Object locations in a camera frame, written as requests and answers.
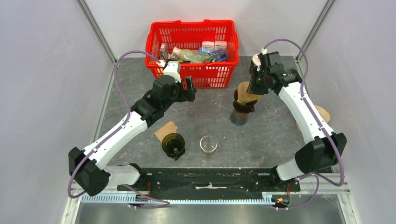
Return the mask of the brown dripper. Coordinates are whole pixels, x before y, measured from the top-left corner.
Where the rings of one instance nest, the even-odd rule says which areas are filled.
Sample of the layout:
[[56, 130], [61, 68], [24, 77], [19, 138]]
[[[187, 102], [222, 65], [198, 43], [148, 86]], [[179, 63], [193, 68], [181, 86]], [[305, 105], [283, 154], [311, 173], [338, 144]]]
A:
[[241, 114], [248, 114], [248, 113], [255, 111], [255, 104], [257, 103], [258, 100], [254, 100], [254, 101], [248, 102], [246, 104], [242, 104], [242, 103], [237, 102], [237, 99], [238, 99], [238, 91], [235, 90], [233, 107], [237, 112], [239, 112]]

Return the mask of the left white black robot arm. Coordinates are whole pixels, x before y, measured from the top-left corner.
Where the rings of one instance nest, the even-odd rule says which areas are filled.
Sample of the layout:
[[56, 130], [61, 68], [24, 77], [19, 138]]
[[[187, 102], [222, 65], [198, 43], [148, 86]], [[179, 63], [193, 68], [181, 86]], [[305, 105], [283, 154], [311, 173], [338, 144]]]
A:
[[74, 147], [69, 151], [70, 198], [85, 193], [95, 196], [109, 183], [127, 184], [137, 191], [145, 188], [147, 179], [136, 166], [109, 167], [108, 163], [130, 140], [161, 119], [172, 104], [195, 100], [197, 89], [192, 78], [187, 76], [184, 81], [161, 75], [110, 131], [83, 149]]

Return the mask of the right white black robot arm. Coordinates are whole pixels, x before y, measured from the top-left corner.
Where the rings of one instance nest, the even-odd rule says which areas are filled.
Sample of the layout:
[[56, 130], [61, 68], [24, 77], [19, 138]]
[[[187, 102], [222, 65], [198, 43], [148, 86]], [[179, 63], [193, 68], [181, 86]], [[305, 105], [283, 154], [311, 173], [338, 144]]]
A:
[[272, 189], [281, 191], [293, 178], [337, 165], [347, 143], [343, 133], [335, 133], [324, 121], [302, 86], [296, 69], [285, 69], [278, 52], [255, 54], [249, 68], [247, 93], [264, 95], [273, 91], [287, 105], [305, 145], [295, 157], [275, 167], [270, 177]]

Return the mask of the brown paper coffee filter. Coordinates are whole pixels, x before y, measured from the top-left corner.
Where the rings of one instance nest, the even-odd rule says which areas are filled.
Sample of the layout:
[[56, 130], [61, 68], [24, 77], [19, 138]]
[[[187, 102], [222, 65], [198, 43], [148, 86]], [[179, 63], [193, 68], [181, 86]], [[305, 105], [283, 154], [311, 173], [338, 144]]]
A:
[[237, 102], [246, 105], [247, 103], [259, 100], [262, 95], [250, 94], [247, 92], [249, 87], [249, 82], [241, 82], [237, 88]]

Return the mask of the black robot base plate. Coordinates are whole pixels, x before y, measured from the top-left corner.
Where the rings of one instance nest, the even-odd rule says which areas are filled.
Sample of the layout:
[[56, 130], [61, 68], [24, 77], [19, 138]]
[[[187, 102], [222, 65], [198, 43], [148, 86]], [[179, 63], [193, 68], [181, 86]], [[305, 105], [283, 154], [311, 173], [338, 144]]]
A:
[[271, 168], [141, 168], [132, 187], [155, 199], [260, 199], [263, 192], [299, 192], [299, 182], [275, 179]]

